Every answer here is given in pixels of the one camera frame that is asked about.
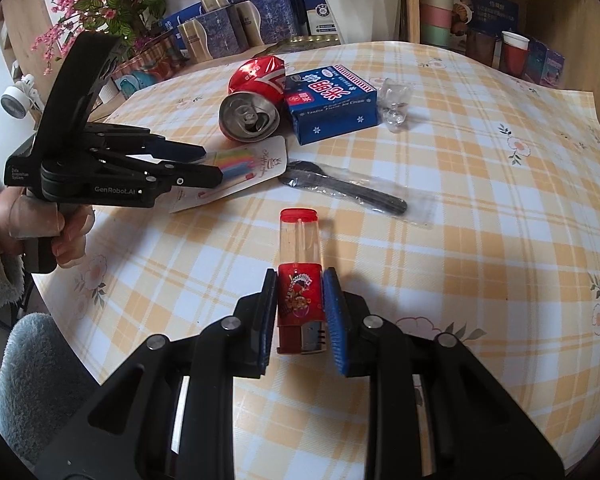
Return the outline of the person's left hand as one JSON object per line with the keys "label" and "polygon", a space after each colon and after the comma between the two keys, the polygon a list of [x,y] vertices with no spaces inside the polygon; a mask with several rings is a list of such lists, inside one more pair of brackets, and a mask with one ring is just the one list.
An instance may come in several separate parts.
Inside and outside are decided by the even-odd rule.
{"label": "person's left hand", "polygon": [[86,236],[95,223],[92,206],[81,205],[62,214],[55,204],[25,196],[23,188],[0,191],[0,253],[24,254],[23,243],[39,237],[52,239],[52,253],[58,266],[76,266],[85,256]]}

